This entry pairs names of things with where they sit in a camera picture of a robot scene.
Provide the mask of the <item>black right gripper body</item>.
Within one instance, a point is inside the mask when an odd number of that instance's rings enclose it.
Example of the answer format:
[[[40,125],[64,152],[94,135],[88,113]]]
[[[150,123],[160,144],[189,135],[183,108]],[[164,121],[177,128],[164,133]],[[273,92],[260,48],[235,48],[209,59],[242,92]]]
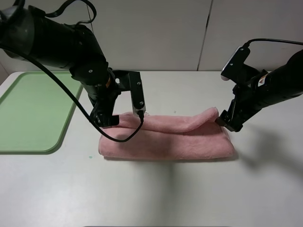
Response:
[[[227,112],[227,127],[241,128],[243,124],[262,108],[267,107],[265,78],[253,78],[247,83],[236,82],[234,99]]]

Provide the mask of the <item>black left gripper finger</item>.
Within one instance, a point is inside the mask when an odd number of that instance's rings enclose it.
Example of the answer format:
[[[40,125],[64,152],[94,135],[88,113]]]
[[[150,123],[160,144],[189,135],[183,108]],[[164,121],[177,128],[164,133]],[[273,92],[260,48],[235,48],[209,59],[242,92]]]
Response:
[[[106,115],[95,112],[93,114],[94,123],[101,128],[108,128],[119,124],[119,115]]]

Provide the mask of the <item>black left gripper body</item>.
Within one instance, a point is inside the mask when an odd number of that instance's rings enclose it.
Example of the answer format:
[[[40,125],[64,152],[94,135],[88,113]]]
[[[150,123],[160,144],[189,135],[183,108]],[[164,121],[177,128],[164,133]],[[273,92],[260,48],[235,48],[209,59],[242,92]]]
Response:
[[[126,70],[107,70],[109,76],[108,86],[89,86],[84,85],[88,93],[89,100],[93,106],[90,118],[93,120],[95,112],[113,115],[116,99],[124,92],[130,90],[129,71]]]

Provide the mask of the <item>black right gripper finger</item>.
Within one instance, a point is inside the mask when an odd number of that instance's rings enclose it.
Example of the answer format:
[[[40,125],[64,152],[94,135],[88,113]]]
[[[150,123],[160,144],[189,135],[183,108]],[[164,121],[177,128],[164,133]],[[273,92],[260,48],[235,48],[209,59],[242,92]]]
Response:
[[[239,132],[243,127],[243,123],[241,121],[238,120],[230,120],[229,122],[227,122],[227,124],[225,125],[225,128],[228,129],[231,132]]]
[[[230,111],[223,110],[219,117],[216,118],[215,122],[221,127],[229,127],[231,121]]]

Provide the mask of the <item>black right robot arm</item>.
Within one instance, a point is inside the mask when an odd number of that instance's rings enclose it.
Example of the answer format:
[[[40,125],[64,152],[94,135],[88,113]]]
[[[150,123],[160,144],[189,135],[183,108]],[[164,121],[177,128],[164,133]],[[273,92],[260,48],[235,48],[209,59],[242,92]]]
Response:
[[[250,53],[241,47],[231,57],[221,76],[235,83],[234,99],[215,120],[229,131],[239,132],[243,124],[261,109],[298,97],[303,93],[303,52],[295,53],[285,65],[268,72],[244,64]]]

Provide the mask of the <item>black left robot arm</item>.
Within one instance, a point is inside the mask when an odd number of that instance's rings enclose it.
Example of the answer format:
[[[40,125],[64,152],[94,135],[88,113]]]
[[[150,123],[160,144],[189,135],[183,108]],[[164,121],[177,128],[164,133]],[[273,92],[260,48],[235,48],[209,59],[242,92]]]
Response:
[[[30,6],[11,6],[0,12],[0,43],[38,63],[68,70],[86,89],[93,105],[91,119],[102,128],[116,126],[113,115],[120,95],[114,74],[92,31],[48,19]]]

